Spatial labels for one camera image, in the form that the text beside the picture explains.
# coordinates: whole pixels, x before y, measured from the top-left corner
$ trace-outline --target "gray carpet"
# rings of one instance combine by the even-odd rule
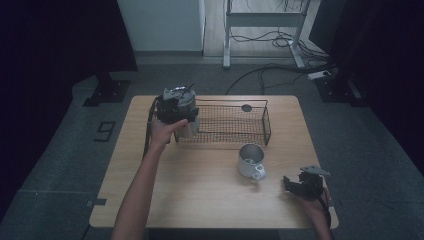
[[[140,65],[139,73],[114,73],[131,80],[123,103],[83,107],[96,86],[74,86],[68,113],[17,192],[0,226],[0,239],[108,239],[111,229],[89,227],[96,199],[131,98],[159,95],[165,87],[194,83],[198,95],[223,95],[240,76],[263,65]],[[336,239],[424,239],[424,178],[369,108],[323,103],[314,82],[281,70],[264,75],[267,95],[295,95],[327,180],[340,226]],[[230,95],[258,95],[257,74],[236,84]],[[108,142],[102,122],[116,122]],[[276,238],[314,239],[311,230],[279,230]]]

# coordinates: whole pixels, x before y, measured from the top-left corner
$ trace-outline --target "black cable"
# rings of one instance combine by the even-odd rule
[[[158,101],[160,98],[162,98],[162,95],[157,96],[157,97],[153,100],[153,102],[152,102],[152,106],[150,107],[150,110],[149,110],[149,116],[148,116],[148,119],[147,119],[147,126],[146,126],[146,139],[145,139],[145,141],[144,141],[144,152],[143,152],[143,158],[144,158],[144,156],[146,156],[147,150],[149,149],[149,146],[150,146],[150,136],[151,136],[151,134],[152,134],[152,119],[153,119],[153,113],[154,113],[154,111],[155,111],[157,101]]]
[[[287,71],[292,71],[292,72],[296,72],[296,73],[303,73],[303,74],[309,74],[309,73],[314,73],[314,72],[320,72],[320,71],[324,71],[330,68],[335,67],[335,65],[332,62],[326,63],[324,65],[318,66],[318,67],[314,67],[314,68],[309,68],[309,69],[300,69],[300,68],[296,68],[296,67],[290,67],[287,65],[281,65],[281,64],[267,64],[265,67],[261,67],[258,69],[254,69],[252,71],[249,71],[245,74],[243,74],[241,77],[239,77],[236,81],[234,81],[231,86],[227,89],[227,91],[225,92],[225,95],[228,95],[228,93],[230,92],[230,90],[238,83],[240,82],[244,77],[255,73],[255,72],[259,72],[262,71],[264,69],[283,69],[283,70],[287,70]]]

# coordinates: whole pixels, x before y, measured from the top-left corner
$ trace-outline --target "wooden table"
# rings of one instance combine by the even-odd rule
[[[154,96],[132,99],[96,205],[93,227],[113,227],[122,199],[140,165],[148,109]],[[299,102],[294,96],[198,96],[211,100],[268,100],[272,135],[265,152],[267,177],[252,182],[237,171],[243,143],[176,143],[162,154],[147,227],[310,228],[283,176],[298,181],[300,167],[319,165]],[[332,228],[338,226],[330,208]]]

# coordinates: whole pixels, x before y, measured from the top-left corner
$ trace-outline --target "dark background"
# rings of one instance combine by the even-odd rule
[[[0,217],[96,72],[137,71],[114,0],[2,1]]]
[[[310,40],[330,53],[424,173],[424,2],[323,0]]]

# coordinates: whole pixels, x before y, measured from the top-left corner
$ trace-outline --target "wire basket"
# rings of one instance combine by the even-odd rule
[[[200,100],[199,132],[177,142],[235,142],[268,145],[271,138],[267,100]]]

